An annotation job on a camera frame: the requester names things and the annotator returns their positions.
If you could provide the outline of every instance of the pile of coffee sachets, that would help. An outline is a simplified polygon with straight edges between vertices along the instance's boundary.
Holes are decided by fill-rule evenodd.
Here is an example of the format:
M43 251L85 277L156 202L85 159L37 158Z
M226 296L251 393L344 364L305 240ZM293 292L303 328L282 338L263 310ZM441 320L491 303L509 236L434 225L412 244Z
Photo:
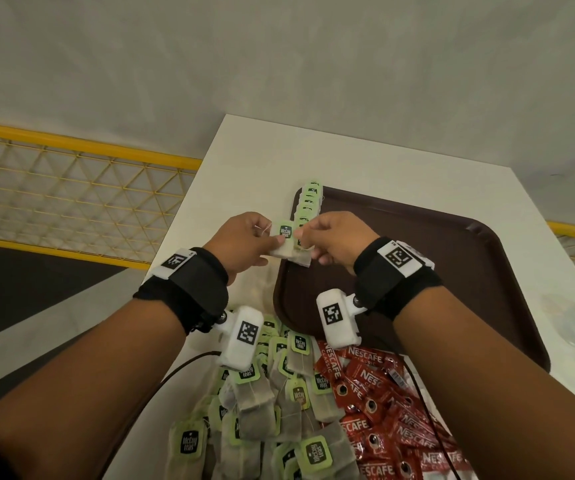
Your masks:
M166 479L452 479L401 358L328 344L265 316L243 372L217 367L169 435ZM435 420L454 468L475 480Z

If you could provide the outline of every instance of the brown tray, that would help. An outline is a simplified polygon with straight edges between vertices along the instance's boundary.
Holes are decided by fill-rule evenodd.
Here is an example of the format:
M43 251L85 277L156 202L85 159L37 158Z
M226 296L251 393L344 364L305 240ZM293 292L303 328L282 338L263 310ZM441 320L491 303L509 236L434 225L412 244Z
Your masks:
M294 197L292 215L298 202ZM499 238L467 217L414 207L343 190L323 188L321 212L349 210L380 235L408 242L436 263L445 286L474 313L549 372L550 358ZM354 293L354 277L342 266L309 268L282 261L274 288L274 308L293 330L324 339L316 308L319 293L339 288ZM367 347L404 353L383 315L359 315L356 323Z

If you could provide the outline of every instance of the wire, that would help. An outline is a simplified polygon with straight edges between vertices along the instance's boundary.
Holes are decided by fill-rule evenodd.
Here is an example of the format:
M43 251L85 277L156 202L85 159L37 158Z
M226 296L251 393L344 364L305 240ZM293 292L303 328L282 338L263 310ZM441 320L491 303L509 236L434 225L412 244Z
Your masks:
M441 447L441 451L442 451L443 455L445 455L445 459L447 460L447 463L449 464L449 467L451 468L452 473L456 477L456 480L461 480L461 477L456 472L456 468L454 468L454 464L452 463L451 458L447 454L447 450L445 449L445 446L443 445L443 440L441 440L441 437L439 436L438 431L436 430L434 420L432 419L432 415L429 413L429 410L427 409L427 404L425 404L425 399L423 399L423 395L420 393L420 387L417 384L416 379L414 378L414 374L410 370L410 367L407 365L407 363L405 362L403 357L401 357L398 354L396 354L396 355L398 356L399 359L401 359L403 361L403 366L405 367L405 370L408 372L408 374L410 374L411 380L412 380L412 382L414 382L414 387L416 387L416 392L419 394L420 402L423 404L423 409L425 410L425 415L427 416L427 419L429 420L429 425L432 427L432 431L434 431L434 436L436 436L438 444Z
M117 441L115 443L114 447L112 448L112 451L110 452L110 456L108 457L108 459L105 461L105 464L103 465L103 469L101 470L101 473L99 474L98 478L100 478L100 479L103 478L105 473L108 471L108 467L112 463L112 460L114 460L114 457L117 454L117 451L119 451L119 448L121 448L121 446L123 445L123 442L126 440L128 435L130 434L130 431L132 430L132 427L134 426L134 424L137 422L137 419L139 419L139 416L141 415L143 410L146 408L146 406L149 404L149 402L152 401L152 398L155 396L155 394L161 390L161 387L163 387L165 385L165 383L167 381L169 381L174 376L174 374L179 372L181 369L183 369L187 365L191 364L195 360L200 359L201 357L205 357L207 355L217 355L218 356L218 355L221 355L221 353L216 351L216 350L211 350L210 352L203 352L203 354L195 355L194 357L192 357L188 361L183 362L179 367L177 367L176 369L171 371L167 376L165 376L165 378L161 382L159 382L156 389L154 389L152 391L152 394L150 394L150 396L148 397L148 400L141 405L141 407L139 408L139 411L137 411L137 413L134 415L134 417L132 418L130 423L126 426L123 434L119 438L119 441Z

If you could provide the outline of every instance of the person's left hand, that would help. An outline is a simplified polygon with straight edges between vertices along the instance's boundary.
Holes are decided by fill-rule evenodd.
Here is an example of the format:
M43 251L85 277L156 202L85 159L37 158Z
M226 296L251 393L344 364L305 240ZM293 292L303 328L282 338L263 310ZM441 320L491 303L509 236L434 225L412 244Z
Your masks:
M226 268L228 286L235 281L236 274L250 266L265 266L268 260L261 255L283 244L283 236L261 235L271 224L269 219L257 212L245 212L230 217L203 246L203 249L210 251Z

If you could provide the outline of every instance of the person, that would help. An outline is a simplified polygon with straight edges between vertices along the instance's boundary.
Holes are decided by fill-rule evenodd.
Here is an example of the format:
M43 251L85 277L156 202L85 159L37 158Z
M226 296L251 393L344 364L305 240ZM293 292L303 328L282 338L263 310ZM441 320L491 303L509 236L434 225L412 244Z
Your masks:
M196 250L230 284L282 244L254 232L269 225L254 212L232 217ZM321 214L295 236L350 273L379 240L349 212ZM479 477L575 479L575 396L440 283L411 295L390 317L395 332ZM0 478L100 473L198 320L191 299L174 312L164 301L132 299L0 400Z

